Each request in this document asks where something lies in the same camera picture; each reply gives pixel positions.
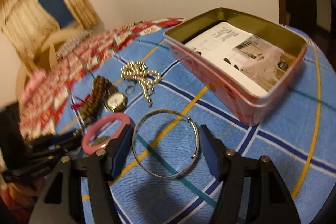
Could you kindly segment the left hand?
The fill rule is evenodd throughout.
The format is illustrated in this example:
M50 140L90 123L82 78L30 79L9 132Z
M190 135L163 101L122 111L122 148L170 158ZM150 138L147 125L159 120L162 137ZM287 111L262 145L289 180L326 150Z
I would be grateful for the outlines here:
M1 198L17 223L29 223L45 185L46 179L41 177L29 185L11 182L1 189Z

